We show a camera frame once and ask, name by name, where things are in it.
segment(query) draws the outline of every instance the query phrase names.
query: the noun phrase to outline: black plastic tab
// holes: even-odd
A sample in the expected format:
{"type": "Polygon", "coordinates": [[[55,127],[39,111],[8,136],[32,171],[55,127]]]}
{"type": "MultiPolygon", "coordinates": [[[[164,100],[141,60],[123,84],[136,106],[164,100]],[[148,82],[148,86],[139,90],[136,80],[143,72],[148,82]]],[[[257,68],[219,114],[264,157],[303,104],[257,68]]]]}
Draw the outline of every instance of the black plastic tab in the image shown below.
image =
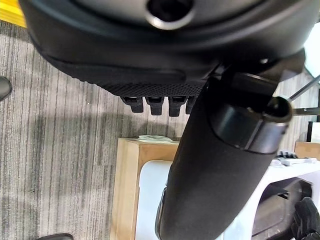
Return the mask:
{"type": "Polygon", "coordinates": [[[150,105],[151,115],[160,116],[162,114],[162,105],[164,104],[164,97],[149,96],[145,98],[146,103],[150,105]]]}
{"type": "Polygon", "coordinates": [[[134,96],[122,96],[121,100],[131,107],[131,110],[135,114],[144,112],[144,101],[142,97],[134,97],[134,96]]]}
{"type": "Polygon", "coordinates": [[[169,96],[169,116],[170,117],[179,117],[180,108],[183,104],[186,103],[186,96],[169,96]]]}
{"type": "Polygon", "coordinates": [[[188,101],[186,102],[185,106],[185,114],[191,114],[192,108],[194,107],[196,100],[197,96],[188,97],[188,101]]]}

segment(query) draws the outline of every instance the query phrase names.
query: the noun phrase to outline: black fabric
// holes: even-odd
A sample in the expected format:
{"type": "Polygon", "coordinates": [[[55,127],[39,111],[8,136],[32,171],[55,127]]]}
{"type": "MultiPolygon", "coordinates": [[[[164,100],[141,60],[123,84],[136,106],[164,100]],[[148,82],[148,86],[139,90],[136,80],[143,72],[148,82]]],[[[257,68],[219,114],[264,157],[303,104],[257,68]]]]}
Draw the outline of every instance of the black fabric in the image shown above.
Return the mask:
{"type": "Polygon", "coordinates": [[[159,227],[162,240],[216,239],[244,207],[275,156],[221,141],[205,105],[213,108],[200,95],[170,169],[159,227]]]}
{"type": "Polygon", "coordinates": [[[294,224],[291,229],[296,240],[318,240],[320,215],[310,197],[295,204],[294,224]]]}

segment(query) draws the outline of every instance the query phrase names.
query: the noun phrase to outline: black shoe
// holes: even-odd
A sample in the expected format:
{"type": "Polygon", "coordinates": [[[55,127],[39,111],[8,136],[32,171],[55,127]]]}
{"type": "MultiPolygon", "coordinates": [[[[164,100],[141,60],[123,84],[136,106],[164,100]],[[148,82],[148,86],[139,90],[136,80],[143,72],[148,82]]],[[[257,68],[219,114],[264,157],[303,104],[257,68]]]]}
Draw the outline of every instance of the black shoe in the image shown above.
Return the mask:
{"type": "Polygon", "coordinates": [[[0,101],[10,95],[12,91],[11,83],[4,76],[0,76],[0,101]]]}
{"type": "Polygon", "coordinates": [[[37,240],[74,240],[74,237],[69,233],[59,233],[50,236],[43,236],[37,240]]]}

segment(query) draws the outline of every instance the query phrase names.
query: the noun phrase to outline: metal rod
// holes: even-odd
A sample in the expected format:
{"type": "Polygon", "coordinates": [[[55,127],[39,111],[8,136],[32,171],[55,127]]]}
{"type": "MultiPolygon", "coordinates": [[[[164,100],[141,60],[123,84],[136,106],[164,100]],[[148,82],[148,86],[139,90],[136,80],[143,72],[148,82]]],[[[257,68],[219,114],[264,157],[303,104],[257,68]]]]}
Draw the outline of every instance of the metal rod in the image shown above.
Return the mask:
{"type": "Polygon", "coordinates": [[[307,115],[320,116],[320,107],[295,108],[293,109],[293,114],[295,116],[307,116],[307,115]]]}
{"type": "Polygon", "coordinates": [[[313,85],[318,83],[320,81],[320,75],[312,79],[310,82],[308,82],[305,86],[303,86],[301,89],[299,89],[295,94],[293,94],[288,101],[293,101],[300,97],[302,94],[304,94],[306,91],[308,91],[313,85]]]}

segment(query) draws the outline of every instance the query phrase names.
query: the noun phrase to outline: white object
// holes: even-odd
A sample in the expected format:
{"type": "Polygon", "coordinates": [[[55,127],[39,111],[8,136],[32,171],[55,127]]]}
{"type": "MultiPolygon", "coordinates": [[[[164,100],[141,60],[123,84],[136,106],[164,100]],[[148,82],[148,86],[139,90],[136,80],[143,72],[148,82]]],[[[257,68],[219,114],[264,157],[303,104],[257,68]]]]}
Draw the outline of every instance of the white object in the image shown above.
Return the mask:
{"type": "Polygon", "coordinates": [[[320,23],[314,25],[304,43],[305,67],[315,78],[320,75],[320,23]]]}
{"type": "MultiPolygon", "coordinates": [[[[155,220],[170,166],[169,161],[155,160],[147,162],[141,170],[135,240],[158,240],[155,234],[155,220]]],[[[246,205],[217,240],[250,240],[256,210],[265,188],[270,183],[294,177],[312,183],[312,199],[319,209],[320,161],[291,166],[280,165],[277,161],[273,161],[246,205]]]]}
{"type": "Polygon", "coordinates": [[[311,143],[320,143],[320,122],[312,123],[311,143]]]}

